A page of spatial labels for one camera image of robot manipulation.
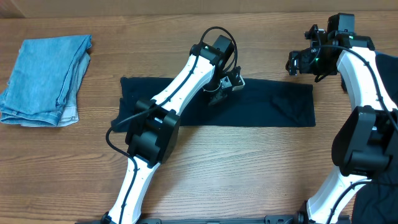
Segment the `dark navy t-shirt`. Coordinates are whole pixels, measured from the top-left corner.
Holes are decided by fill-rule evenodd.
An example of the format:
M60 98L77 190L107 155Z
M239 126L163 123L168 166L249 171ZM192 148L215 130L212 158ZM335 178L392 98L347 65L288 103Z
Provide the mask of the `dark navy t-shirt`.
M129 128L137 100L151 99L170 83L171 78L121 78L122 98L114 131ZM288 82L247 79L242 90L233 91L217 105L199 91L181 114L181 126L313 127L316 125L313 87Z

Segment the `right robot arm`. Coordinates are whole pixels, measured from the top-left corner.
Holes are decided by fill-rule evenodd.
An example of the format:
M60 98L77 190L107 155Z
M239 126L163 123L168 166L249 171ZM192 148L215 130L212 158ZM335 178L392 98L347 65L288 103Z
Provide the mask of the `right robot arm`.
M397 58L380 54L368 36L354 30L354 15L339 13L328 27L305 33L310 46L292 51L290 75L307 73L320 81L340 75L351 114L333 140L333 169L306 200L292 223L348 223L340 215L365 185L397 164Z

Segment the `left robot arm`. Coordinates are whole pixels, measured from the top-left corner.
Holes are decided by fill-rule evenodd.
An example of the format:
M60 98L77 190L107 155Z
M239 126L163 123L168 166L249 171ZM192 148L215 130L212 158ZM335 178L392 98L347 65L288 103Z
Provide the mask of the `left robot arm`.
M231 91L245 86L236 65L238 51L232 36L220 35L213 45L203 42L191 48L182 71L160 93L138 100L134 114L110 127L128 124L125 142L127 170L115 204L101 223L137 223L155 171L171 155L177 142L180 116L200 91L213 106Z

